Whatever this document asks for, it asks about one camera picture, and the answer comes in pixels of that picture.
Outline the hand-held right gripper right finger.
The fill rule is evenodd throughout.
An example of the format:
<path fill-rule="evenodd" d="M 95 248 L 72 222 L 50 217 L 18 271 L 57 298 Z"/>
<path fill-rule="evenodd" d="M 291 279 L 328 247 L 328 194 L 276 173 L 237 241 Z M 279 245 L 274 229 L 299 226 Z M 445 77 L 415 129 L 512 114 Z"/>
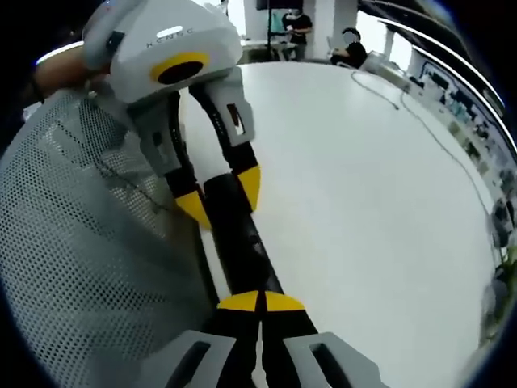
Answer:
<path fill-rule="evenodd" d="M 262 364 L 269 387 L 384 387 L 374 361 L 333 332 L 319 332 L 304 306 L 265 292 Z"/>

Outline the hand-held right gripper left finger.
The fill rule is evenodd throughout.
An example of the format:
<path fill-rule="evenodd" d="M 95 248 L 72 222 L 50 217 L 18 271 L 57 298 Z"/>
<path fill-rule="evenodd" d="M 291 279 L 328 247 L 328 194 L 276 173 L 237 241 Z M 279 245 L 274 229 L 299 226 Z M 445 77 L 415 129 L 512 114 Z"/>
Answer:
<path fill-rule="evenodd" d="M 136 387 L 242 387 L 250 382 L 260 292 L 227 297 L 201 331 L 186 330 L 141 362 Z"/>

